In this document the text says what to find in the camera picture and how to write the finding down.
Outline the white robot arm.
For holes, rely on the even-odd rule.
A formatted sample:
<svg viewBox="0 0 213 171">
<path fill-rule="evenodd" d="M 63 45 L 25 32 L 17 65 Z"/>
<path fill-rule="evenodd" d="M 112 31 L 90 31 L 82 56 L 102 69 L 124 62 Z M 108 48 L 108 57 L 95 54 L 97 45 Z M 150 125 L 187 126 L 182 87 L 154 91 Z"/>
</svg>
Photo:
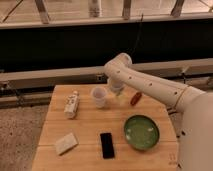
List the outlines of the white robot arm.
<svg viewBox="0 0 213 171">
<path fill-rule="evenodd" d="M 213 171 L 213 92 L 152 76 L 131 68 L 120 53 L 104 65 L 110 90 L 128 85 L 183 114 L 177 171 Z"/>
</svg>

